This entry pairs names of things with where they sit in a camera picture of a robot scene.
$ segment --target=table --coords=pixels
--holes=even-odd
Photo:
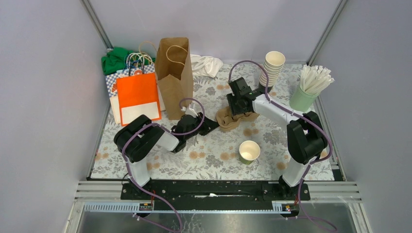
[[[193,77],[193,97],[202,103],[206,117],[210,119],[215,120],[216,112],[228,106],[226,94],[231,90],[227,79],[231,67],[223,65],[215,79]],[[270,95],[288,106],[298,85],[301,68],[300,64],[286,64]],[[232,79],[244,77],[255,89],[259,75],[260,69],[256,65],[243,63],[235,68]],[[199,112],[201,108],[195,105],[195,110]],[[162,120],[156,122],[170,129],[177,120],[168,120],[166,112],[162,112]],[[113,143],[121,128],[115,124],[110,111],[92,168],[92,179],[121,179],[127,173],[121,153]],[[239,145],[245,140],[256,141],[261,148],[259,158],[248,166],[239,161]],[[226,133],[218,128],[206,136],[197,135],[176,154],[155,146],[147,155],[147,168],[152,179],[278,180],[289,160],[286,132],[268,118],[259,116],[254,122],[241,122],[236,129]],[[334,180],[329,161],[314,164],[305,179]]]

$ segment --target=gray wall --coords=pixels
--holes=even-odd
[[[339,0],[91,0],[114,46],[137,50],[186,36],[191,53],[223,61],[263,61],[278,50],[306,61]]]
[[[321,98],[374,233],[410,232],[412,1],[350,0],[315,63]]]
[[[0,22],[0,232],[61,232],[108,105],[105,47],[79,0],[2,0]]]

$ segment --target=paper bag handle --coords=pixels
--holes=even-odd
[[[172,60],[170,60],[170,58],[169,58],[169,56],[168,56],[168,52],[169,52],[169,49],[170,49],[171,47],[181,48],[181,49],[183,49],[185,52],[188,52],[188,51],[187,51],[184,47],[178,46],[178,45],[172,45],[172,46],[170,46],[170,47],[168,48],[168,50],[166,50],[166,58],[167,58],[169,61],[174,62],[174,63],[179,63],[179,64],[182,64],[182,65],[184,66],[185,64],[182,63],[182,62],[177,62],[177,61],[172,61]]]
[[[155,46],[152,42],[150,42],[150,41],[143,41],[143,42],[139,45],[139,53],[140,53],[140,54],[149,56],[146,52],[142,52],[142,51],[140,50],[141,45],[144,44],[144,43],[151,44],[151,45],[153,46],[153,49],[154,49],[154,50],[156,51],[156,53],[157,53],[156,46]]]

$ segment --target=paper bag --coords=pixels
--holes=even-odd
[[[180,120],[184,114],[179,102],[193,97],[193,73],[190,62],[189,39],[185,37],[160,40],[154,63],[157,84],[170,120]],[[187,107],[190,100],[182,103]]]

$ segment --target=green cup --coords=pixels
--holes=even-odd
[[[313,102],[315,102],[318,95],[310,95],[298,86],[295,93],[289,100],[289,105],[297,111],[306,112],[312,106]]]
[[[260,155],[260,147],[254,141],[244,141],[239,147],[240,161],[249,165],[255,161]]]

